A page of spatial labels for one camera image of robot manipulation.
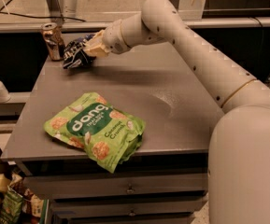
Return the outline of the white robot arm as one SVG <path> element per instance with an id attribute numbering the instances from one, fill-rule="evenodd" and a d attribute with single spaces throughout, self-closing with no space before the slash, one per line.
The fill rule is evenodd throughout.
<path id="1" fill-rule="evenodd" d="M 224 115 L 208 151 L 210 224 L 270 224 L 270 88 L 191 30 L 169 0 L 111 23 L 86 44 L 90 56 L 165 39 Z"/>

